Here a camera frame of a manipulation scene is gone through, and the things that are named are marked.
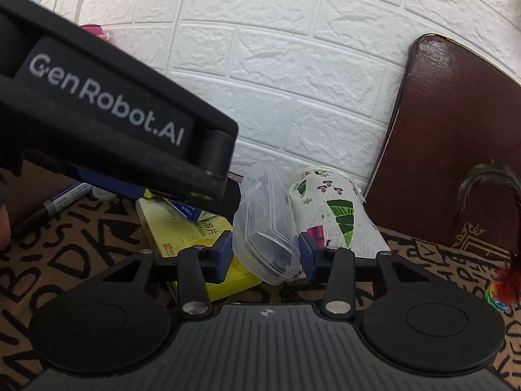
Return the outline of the person's left hand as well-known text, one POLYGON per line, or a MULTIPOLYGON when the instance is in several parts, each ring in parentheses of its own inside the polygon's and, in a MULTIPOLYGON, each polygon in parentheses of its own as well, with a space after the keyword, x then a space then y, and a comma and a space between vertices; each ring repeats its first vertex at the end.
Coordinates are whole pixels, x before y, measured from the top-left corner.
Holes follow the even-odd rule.
POLYGON ((11 224, 6 205, 0 208, 0 250, 4 250, 11 241, 11 224))

